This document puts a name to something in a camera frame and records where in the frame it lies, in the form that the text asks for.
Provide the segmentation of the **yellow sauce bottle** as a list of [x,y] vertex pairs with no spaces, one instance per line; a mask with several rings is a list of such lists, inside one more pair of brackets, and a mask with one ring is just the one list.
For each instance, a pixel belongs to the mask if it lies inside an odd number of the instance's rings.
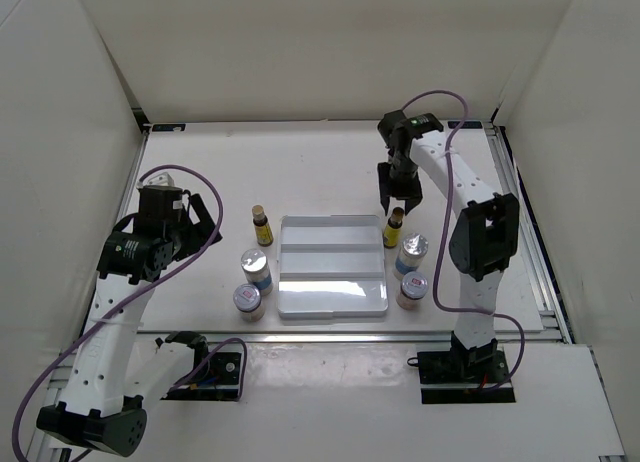
[[383,230],[383,245],[387,249],[397,246],[404,219],[404,209],[396,207],[392,210]]
[[251,213],[257,243],[262,247],[270,246],[274,242],[274,237],[264,208],[261,205],[254,205]]

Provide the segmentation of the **tall silver-lid jar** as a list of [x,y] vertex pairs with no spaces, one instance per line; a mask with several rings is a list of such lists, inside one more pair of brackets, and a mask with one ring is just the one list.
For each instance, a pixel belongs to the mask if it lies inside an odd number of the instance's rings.
[[419,269],[428,253],[427,238],[417,232],[405,236],[399,244],[399,251],[394,262],[393,274],[401,281],[403,277]]
[[240,265],[246,280],[254,285],[262,296],[269,295],[273,290],[273,279],[266,254],[259,249],[245,251],[240,259]]

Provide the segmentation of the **short white-lid jar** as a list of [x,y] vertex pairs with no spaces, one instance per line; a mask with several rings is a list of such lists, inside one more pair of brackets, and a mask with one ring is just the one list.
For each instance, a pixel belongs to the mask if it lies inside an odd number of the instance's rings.
[[242,284],[233,293],[233,302],[246,322],[256,322],[265,313],[260,291],[252,284]]
[[421,272],[405,274],[396,296],[396,303],[404,310],[417,310],[428,293],[428,281]]

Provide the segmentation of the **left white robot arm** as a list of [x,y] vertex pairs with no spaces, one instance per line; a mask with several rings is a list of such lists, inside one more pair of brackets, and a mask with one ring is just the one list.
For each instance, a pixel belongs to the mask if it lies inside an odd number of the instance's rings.
[[151,407],[172,388],[202,380],[210,368],[206,338],[178,331],[128,377],[145,308],[165,269],[183,267],[220,239],[200,195],[171,186],[140,188],[137,211],[104,243],[91,319],[73,351],[72,373],[58,402],[40,409],[38,429],[91,451],[121,457],[136,451]]

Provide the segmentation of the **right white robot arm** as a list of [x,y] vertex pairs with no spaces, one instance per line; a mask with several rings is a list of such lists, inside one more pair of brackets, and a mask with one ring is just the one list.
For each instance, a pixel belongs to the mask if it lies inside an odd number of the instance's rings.
[[377,166],[380,203],[392,199],[411,212],[422,201],[419,174],[425,172],[447,199],[455,223],[443,230],[449,257],[460,274],[460,301],[451,335],[449,369],[470,382],[496,359],[494,329],[497,291],[517,251],[518,199],[484,182],[451,146],[452,135],[431,113],[408,117],[385,114],[377,125],[388,158]]

